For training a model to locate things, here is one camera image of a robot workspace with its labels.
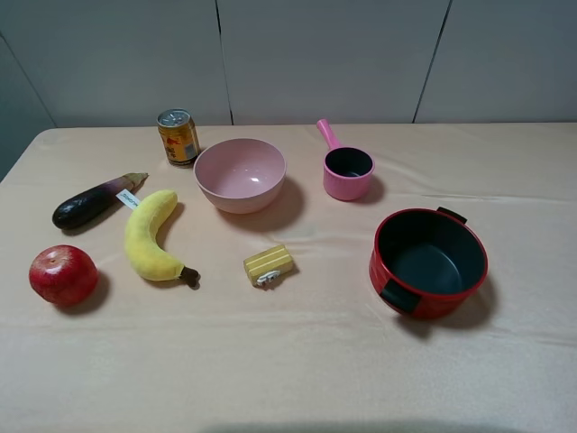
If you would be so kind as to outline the purple toy eggplant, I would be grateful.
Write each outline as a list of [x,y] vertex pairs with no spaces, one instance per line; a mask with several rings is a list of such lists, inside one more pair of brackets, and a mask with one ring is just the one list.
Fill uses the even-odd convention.
[[57,206],[52,223],[61,230],[73,230],[91,222],[118,202],[117,194],[124,189],[132,192],[146,179],[146,172],[126,173],[69,198]]

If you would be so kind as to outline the yellow toy cake slice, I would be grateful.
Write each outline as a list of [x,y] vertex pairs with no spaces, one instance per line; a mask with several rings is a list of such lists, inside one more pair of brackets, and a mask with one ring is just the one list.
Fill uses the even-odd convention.
[[279,276],[291,272],[294,259],[287,247],[280,244],[245,259],[243,267],[251,284],[264,288]]

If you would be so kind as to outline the yellow plush banana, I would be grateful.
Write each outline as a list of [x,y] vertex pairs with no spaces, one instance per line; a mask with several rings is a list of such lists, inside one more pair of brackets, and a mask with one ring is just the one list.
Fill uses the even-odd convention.
[[157,243],[161,226],[178,204],[174,190],[158,190],[131,213],[124,233],[124,252],[135,272],[147,281],[183,281],[195,288],[199,272],[164,251]]

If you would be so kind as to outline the gold energy drink can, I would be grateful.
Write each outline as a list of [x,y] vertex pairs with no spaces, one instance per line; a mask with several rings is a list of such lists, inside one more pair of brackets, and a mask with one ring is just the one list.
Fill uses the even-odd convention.
[[181,108],[165,110],[158,115],[157,126],[169,162],[176,166],[192,165],[201,150],[190,113]]

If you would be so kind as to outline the peach tablecloth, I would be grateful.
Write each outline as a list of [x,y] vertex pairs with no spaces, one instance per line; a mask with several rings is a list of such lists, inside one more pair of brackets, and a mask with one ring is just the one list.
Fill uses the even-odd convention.
[[[252,137],[284,154],[281,196],[251,216],[218,212],[152,127],[37,135],[1,183],[2,431],[575,431],[575,125],[335,130],[375,160],[361,202],[325,194],[313,125],[199,129],[206,146]],[[140,197],[178,193],[160,240],[198,290],[134,273],[125,206],[77,235],[52,224],[60,202],[128,171],[149,175]],[[489,257],[479,291],[436,322],[397,315],[369,280],[378,225],[411,207],[464,216]],[[66,308],[28,278],[60,244],[98,270]],[[243,261],[280,244],[293,270],[253,286]]]

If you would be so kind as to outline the pink plastic bowl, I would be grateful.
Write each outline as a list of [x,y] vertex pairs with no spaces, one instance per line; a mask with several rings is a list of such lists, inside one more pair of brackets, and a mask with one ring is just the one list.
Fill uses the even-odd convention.
[[231,214],[258,212],[279,195],[287,163],[270,143],[236,138],[203,150],[194,164],[197,185],[219,210]]

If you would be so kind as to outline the red toy apple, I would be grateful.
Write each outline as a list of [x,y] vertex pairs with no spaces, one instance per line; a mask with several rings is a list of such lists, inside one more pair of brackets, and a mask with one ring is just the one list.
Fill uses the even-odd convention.
[[98,283],[98,270],[87,253],[60,244],[40,252],[28,272],[32,289],[57,307],[72,307],[87,299]]

